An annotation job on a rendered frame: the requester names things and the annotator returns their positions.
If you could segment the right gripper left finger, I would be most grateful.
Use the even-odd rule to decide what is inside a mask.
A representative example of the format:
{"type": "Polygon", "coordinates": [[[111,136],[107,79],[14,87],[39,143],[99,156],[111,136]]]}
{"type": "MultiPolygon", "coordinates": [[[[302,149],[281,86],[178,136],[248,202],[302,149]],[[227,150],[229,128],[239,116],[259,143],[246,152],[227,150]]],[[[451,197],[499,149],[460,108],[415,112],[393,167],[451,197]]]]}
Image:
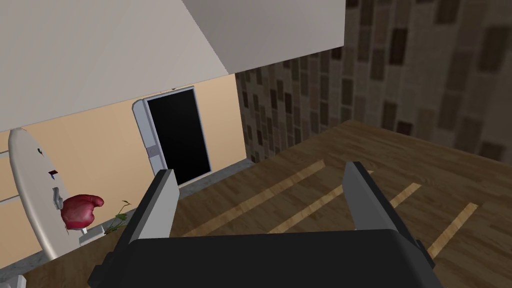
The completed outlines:
{"type": "Polygon", "coordinates": [[[168,238],[179,197],[174,171],[159,170],[121,234],[118,248],[139,239],[168,238]]]}

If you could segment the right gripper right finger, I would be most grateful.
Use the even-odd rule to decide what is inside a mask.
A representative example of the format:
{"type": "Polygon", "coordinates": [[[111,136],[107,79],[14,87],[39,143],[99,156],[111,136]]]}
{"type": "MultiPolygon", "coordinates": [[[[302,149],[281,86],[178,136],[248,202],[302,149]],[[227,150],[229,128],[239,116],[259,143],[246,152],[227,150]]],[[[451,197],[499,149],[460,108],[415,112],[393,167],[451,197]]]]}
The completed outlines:
{"type": "Polygon", "coordinates": [[[361,162],[345,164],[342,188],[356,229],[394,230],[417,241],[361,162]]]}

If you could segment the green potted plant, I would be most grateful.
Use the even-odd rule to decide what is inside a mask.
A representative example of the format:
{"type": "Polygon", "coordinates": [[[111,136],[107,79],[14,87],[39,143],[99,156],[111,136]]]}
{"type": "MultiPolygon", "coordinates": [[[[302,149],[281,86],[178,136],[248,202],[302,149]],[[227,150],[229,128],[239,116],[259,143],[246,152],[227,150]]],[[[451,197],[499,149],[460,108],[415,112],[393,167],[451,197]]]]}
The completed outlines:
{"type": "Polygon", "coordinates": [[[117,229],[119,229],[121,226],[123,226],[128,221],[128,215],[126,212],[123,212],[125,207],[130,206],[131,203],[129,203],[126,200],[123,200],[123,206],[119,210],[119,212],[115,215],[113,220],[111,221],[110,225],[104,230],[104,234],[108,235],[117,229]]]}

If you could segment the white round table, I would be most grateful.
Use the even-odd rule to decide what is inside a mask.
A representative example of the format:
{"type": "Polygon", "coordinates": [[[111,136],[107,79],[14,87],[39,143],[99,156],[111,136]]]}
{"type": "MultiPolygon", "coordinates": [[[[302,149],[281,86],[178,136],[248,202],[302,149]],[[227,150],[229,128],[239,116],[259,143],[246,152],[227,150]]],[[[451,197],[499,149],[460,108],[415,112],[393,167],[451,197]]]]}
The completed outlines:
{"type": "Polygon", "coordinates": [[[67,230],[57,199],[70,194],[47,151],[23,128],[10,130],[9,163],[15,186],[36,238],[52,261],[80,247],[82,233],[67,230]]]}

